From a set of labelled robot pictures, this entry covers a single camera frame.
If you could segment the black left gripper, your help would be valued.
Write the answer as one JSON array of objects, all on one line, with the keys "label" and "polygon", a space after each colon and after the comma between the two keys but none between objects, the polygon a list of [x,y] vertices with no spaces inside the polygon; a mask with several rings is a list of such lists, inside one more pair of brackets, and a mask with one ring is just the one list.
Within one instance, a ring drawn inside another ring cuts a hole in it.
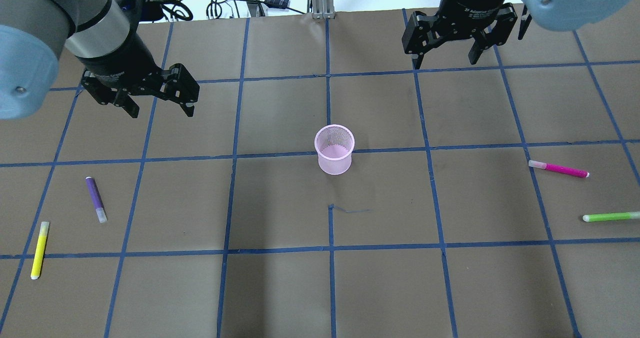
[{"label": "black left gripper", "polygon": [[178,104],[188,117],[195,114],[201,87],[182,63],[161,70],[134,28],[121,47],[101,57],[82,57],[82,87],[94,101],[123,109],[133,119],[139,106],[131,95],[152,94]]}]

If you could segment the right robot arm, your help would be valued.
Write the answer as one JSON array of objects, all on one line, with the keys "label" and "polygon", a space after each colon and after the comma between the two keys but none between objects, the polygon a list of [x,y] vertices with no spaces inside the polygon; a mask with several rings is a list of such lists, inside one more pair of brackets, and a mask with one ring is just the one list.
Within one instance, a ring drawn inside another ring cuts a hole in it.
[{"label": "right robot arm", "polygon": [[471,65],[490,47],[508,41],[515,25],[522,39],[530,23],[550,31],[572,31],[604,20],[631,0],[441,0],[434,15],[414,11],[402,34],[403,51],[419,69],[430,50],[473,39]]}]

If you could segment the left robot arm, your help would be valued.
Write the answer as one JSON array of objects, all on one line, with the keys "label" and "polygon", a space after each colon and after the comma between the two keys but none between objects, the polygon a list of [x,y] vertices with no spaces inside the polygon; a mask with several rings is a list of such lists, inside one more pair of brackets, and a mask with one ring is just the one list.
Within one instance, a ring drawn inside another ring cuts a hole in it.
[{"label": "left robot arm", "polygon": [[101,105],[137,118],[135,95],[178,104],[192,117],[199,84],[184,65],[160,68],[137,33],[178,0],[1,0],[0,116],[37,112],[69,50],[83,65],[80,84]]}]

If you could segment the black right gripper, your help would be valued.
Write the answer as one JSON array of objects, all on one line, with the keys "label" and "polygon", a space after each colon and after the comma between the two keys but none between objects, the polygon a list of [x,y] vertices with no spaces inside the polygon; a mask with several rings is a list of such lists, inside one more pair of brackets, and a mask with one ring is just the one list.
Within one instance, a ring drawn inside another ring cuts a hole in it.
[{"label": "black right gripper", "polygon": [[[518,15],[506,0],[441,0],[437,15],[414,12],[407,20],[401,42],[411,56],[414,69],[420,69],[426,53],[440,47],[445,38],[474,38],[468,53],[475,65],[484,51],[508,41]],[[494,24],[490,31],[485,28]]]}]

